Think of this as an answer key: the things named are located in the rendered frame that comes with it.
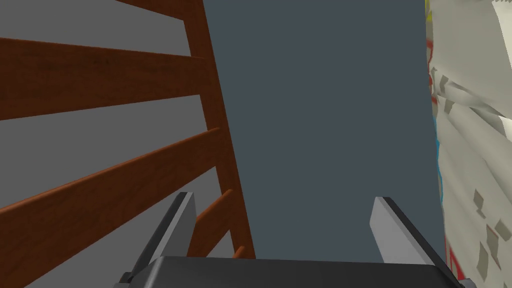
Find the brown wooden chair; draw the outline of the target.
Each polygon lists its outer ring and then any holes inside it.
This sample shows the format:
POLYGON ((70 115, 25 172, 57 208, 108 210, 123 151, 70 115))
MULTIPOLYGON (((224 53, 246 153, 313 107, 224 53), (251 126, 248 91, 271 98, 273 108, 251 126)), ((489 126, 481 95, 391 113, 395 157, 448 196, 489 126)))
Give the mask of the brown wooden chair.
POLYGON ((207 131, 0 208, 0 288, 25 288, 201 176, 221 196, 198 217, 187 256, 230 232, 254 259, 203 0, 117 0, 183 21, 190 56, 0 38, 0 121, 199 95, 207 131))

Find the white crumpled bag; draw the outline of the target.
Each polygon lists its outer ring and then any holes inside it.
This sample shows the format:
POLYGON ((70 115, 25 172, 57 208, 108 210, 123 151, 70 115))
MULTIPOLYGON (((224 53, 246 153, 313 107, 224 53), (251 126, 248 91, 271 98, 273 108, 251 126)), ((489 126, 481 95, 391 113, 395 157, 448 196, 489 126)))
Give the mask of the white crumpled bag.
POLYGON ((512 288, 512 0, 429 0, 446 254, 512 288))

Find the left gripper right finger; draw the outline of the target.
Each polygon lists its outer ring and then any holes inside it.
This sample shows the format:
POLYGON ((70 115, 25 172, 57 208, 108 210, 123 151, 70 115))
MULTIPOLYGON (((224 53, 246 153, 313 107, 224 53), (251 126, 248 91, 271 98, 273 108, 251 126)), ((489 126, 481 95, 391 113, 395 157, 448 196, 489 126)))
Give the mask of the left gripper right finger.
POLYGON ((369 226, 384 263, 429 265, 452 273, 391 198, 374 199, 369 226))

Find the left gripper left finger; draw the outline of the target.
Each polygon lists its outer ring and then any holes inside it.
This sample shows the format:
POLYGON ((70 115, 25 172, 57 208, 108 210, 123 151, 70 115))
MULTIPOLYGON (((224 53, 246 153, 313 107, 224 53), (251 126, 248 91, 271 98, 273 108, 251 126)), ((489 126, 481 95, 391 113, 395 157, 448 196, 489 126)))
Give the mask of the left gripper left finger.
POLYGON ((194 193, 178 193, 137 259, 130 276, 134 277, 159 257, 185 257, 196 218, 194 193))

